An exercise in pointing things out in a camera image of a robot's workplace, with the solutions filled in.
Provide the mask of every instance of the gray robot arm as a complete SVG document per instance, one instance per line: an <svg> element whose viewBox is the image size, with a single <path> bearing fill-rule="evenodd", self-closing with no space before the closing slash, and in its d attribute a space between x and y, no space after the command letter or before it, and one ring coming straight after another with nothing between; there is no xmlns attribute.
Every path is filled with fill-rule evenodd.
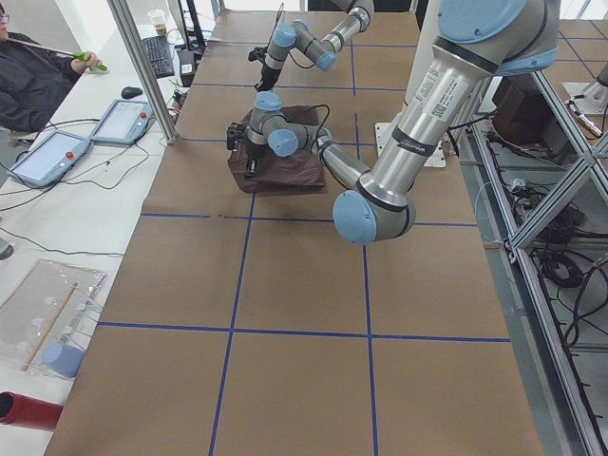
<svg viewBox="0 0 608 456"><path fill-rule="evenodd" d="M269 45L257 47L249 55L249 60L262 62L261 81L256 90L271 90L290 51L297 48L311 62L323 71L329 71L336 60L336 54L359 32L370 25L374 13L372 0L332 0L339 8L348 13L346 19L338 24L322 40L317 40L304 21L280 24L275 28Z"/></svg>
<svg viewBox="0 0 608 456"><path fill-rule="evenodd" d="M540 70L555 60L559 0L485 0L483 4L484 9L478 10L480 2L443 0L434 60L372 169L345 152L330 134L324 134L326 130L315 133L310 143L301 141L299 127L274 123L284 132L280 136L298 138L297 147L310 145L312 153L349 188L333 207L336 229L347 241L368 244L397 238L411 227L415 210L408 190L479 81ZM280 113L280 100L278 106L274 117ZM277 131L259 126L258 140L270 140ZM291 139L287 149L294 147Z"/></svg>

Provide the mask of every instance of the folded cloth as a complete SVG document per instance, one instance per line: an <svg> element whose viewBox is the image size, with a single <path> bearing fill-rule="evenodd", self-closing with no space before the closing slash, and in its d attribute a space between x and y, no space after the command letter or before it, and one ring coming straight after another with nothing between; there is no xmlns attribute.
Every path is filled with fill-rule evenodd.
<svg viewBox="0 0 608 456"><path fill-rule="evenodd" d="M287 106L281 110L290 122L318 125L316 110L309 106ZM250 118L251 111L240 124L246 126ZM325 186L323 166L308 150L298 150L290 157L278 157L266 146L257 172L251 178L245 178L247 160L240 142L228 159L228 167L238 188L245 193L312 193Z"/></svg>

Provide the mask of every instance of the person's hand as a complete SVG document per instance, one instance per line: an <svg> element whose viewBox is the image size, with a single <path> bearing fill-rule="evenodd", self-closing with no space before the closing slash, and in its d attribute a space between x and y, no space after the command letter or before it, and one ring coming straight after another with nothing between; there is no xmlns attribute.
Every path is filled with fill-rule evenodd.
<svg viewBox="0 0 608 456"><path fill-rule="evenodd" d="M103 62L102 60L95 55L94 52L88 50L85 52L85 56L82 60L74 59L72 60L72 69L76 71L78 74L83 74L87 68L89 67L98 67Z"/></svg>

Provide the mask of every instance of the tablet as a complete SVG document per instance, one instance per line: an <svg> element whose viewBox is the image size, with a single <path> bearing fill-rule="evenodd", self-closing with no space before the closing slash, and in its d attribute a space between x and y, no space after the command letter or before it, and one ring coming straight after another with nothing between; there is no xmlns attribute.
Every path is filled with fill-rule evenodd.
<svg viewBox="0 0 608 456"><path fill-rule="evenodd" d="M89 149L91 141L55 130L14 164L7 174L36 187L60 179Z"/></svg>
<svg viewBox="0 0 608 456"><path fill-rule="evenodd" d="M114 100L95 125L90 139L94 143L131 145L143 136L152 115L147 102Z"/></svg>

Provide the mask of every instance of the person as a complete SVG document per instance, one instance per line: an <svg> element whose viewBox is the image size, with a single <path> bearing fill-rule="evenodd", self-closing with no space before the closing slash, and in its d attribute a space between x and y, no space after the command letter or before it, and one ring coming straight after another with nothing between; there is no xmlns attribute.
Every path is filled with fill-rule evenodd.
<svg viewBox="0 0 608 456"><path fill-rule="evenodd" d="M0 3L0 125L20 132L42 130L88 67L102 61L93 52L85 60L8 41L38 44L9 32L10 17Z"/></svg>

